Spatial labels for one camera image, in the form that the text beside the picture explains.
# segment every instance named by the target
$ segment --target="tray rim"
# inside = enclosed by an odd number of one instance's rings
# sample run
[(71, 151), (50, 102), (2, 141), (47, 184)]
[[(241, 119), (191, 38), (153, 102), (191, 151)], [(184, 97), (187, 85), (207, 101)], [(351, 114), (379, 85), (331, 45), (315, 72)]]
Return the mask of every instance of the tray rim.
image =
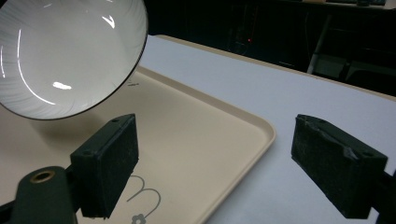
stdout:
[(232, 183), (219, 195), (219, 197), (209, 207), (206, 208), (204, 213), (198, 218), (196, 222), (196, 223), (205, 223), (205, 221), (209, 219), (209, 217), (224, 202), (224, 200), (228, 197), (228, 195), (230, 195), (233, 192), (235, 187), (243, 180), (244, 176), (253, 168), (253, 166), (262, 158), (262, 156), (268, 151), (270, 146), (275, 142), (276, 129), (274, 125), (267, 119), (254, 115), (235, 105), (226, 103), (207, 93), (198, 91), (195, 88), (192, 88), (184, 83), (178, 82), (170, 77), (166, 77), (152, 70), (149, 70), (146, 67), (138, 65), (135, 69), (135, 72), (143, 76), (152, 78), (156, 81), (159, 81), (162, 84), (167, 85), (174, 90), (181, 91), (184, 94), (187, 94), (210, 106), (220, 109), (229, 115), (235, 116), (243, 120), (244, 122), (247, 122), (250, 125), (260, 129), (264, 133), (270, 133), (269, 140), (266, 142), (265, 145), (262, 146), (262, 149), (259, 151), (259, 153), (254, 154), (253, 159), (244, 167), (244, 169), (240, 171), (238, 175), (235, 176), (235, 178), (232, 180)]

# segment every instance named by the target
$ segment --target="small metal part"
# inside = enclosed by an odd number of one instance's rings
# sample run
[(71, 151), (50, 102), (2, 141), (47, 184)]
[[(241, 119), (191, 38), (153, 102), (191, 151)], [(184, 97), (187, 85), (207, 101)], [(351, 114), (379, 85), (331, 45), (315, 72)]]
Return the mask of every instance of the small metal part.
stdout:
[(39, 184), (46, 182), (55, 176), (55, 172), (53, 170), (45, 170), (43, 172), (37, 173), (30, 178), (30, 182), (33, 184)]

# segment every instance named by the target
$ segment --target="clip jaw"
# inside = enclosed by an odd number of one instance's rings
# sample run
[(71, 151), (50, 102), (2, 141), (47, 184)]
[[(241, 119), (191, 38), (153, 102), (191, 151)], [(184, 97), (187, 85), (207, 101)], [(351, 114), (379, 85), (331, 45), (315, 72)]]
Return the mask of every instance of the clip jaw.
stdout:
[(346, 218), (396, 220), (396, 176), (384, 172), (388, 157), (326, 120), (298, 115), (291, 157)]
[(65, 170), (51, 166), (24, 177), (14, 202), (0, 206), (0, 223), (77, 223), (110, 217), (139, 157), (134, 115), (109, 121), (70, 155)]

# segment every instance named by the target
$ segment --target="chair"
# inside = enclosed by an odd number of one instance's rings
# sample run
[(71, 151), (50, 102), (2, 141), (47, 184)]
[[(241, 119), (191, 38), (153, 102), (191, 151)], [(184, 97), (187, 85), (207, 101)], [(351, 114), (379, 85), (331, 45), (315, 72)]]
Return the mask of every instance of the chair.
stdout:
[[(356, 41), (339, 74), (341, 81), (396, 96), (396, 10), (369, 20), (357, 32)], [(355, 64), (363, 68), (351, 69)]]

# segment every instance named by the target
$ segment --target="beige tray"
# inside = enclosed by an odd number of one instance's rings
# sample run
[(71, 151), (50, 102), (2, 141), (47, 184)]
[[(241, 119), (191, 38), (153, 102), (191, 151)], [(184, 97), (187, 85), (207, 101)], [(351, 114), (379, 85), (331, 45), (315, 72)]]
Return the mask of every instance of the beige tray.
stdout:
[(202, 223), (275, 139), (266, 120), (147, 69), (96, 108), (37, 121), (0, 109), (0, 203), (34, 169), (66, 167), (69, 154), (110, 119), (135, 113), (140, 161), (108, 220)]

